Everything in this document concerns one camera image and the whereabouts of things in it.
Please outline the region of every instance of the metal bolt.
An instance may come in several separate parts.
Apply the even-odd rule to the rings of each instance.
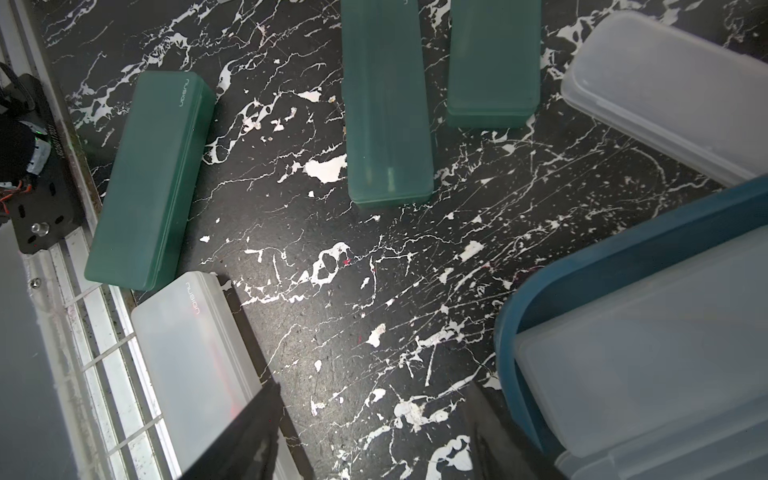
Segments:
[[[32,233],[38,237],[45,237],[51,231],[51,226],[46,222],[35,223],[32,225]]]

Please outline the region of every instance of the dark teal container rim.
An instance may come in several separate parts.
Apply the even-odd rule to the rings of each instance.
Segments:
[[[713,240],[716,243],[712,243],[707,248],[715,247],[723,241],[738,237],[753,228],[768,224],[768,176],[758,177],[745,184],[696,200],[688,205],[641,223],[636,227],[608,237],[560,260],[556,260],[531,275],[518,291],[507,299],[496,318],[494,329],[496,368],[512,419],[540,450],[548,454],[558,453],[551,451],[551,446],[549,445],[551,442],[544,442],[539,433],[542,429],[548,431],[548,428],[543,422],[541,412],[538,411],[538,407],[532,401],[532,397],[530,397],[527,384],[525,384],[522,375],[518,371],[513,350],[515,337],[518,331],[521,331],[518,329],[521,322],[526,320],[526,313],[531,304],[545,289],[558,280],[578,273],[580,270],[605,261],[619,253],[642,247],[644,243],[665,234],[676,233],[676,231],[682,234],[689,226],[703,221],[709,221],[710,223],[721,222],[722,220],[718,219],[721,219],[723,215],[719,214],[723,214],[727,210],[749,208],[749,205],[753,205],[753,200],[759,200],[754,212],[741,211],[743,218],[748,220],[736,220],[739,223],[739,228],[731,228],[730,232],[722,233],[718,231],[716,237],[728,237],[729,233],[731,235],[725,238],[725,240],[722,238]],[[699,251],[691,251],[687,257],[692,257],[698,253]],[[546,319],[538,321],[538,323],[543,323],[544,321]],[[507,346],[506,352],[502,351],[504,346]]]

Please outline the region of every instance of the black marble-pattern surface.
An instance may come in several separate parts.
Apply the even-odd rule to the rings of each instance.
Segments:
[[[140,72],[216,88],[180,268],[233,280],[318,478],[470,475],[457,407],[472,380],[501,398],[505,299],[552,260],[720,188],[562,100],[602,18],[638,10],[768,60],[766,0],[545,0],[538,113],[460,131],[443,123],[450,1],[420,4],[435,194],[364,212],[344,180],[339,0],[35,3],[103,194]]]

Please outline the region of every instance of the green plastic box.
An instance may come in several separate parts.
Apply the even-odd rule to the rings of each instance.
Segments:
[[[175,278],[215,104],[194,73],[139,76],[85,278],[133,290]]]
[[[516,128],[536,112],[541,0],[452,0],[452,127]]]
[[[342,0],[349,197],[425,202],[434,189],[419,3]]]

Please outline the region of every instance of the plastic container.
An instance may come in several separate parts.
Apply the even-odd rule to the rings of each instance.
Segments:
[[[547,425],[578,457],[768,395],[768,227],[515,337]]]
[[[448,125],[516,128],[541,83],[541,1],[453,0]]]
[[[571,480],[762,480],[768,472],[768,397],[640,439],[555,463]]]
[[[133,290],[175,278],[215,103],[194,73],[139,76],[85,278]]]
[[[419,3],[342,0],[349,197],[420,203],[434,189]]]
[[[562,81],[575,108],[724,185],[768,173],[768,65],[634,12],[609,15]]]
[[[768,177],[760,177],[625,230],[531,276],[502,307],[494,331],[502,390],[512,418],[530,440],[548,454],[563,449],[516,365],[518,333],[767,224]]]
[[[259,392],[259,377],[214,275],[185,273],[131,319],[183,472]],[[274,478],[302,478],[282,434]]]

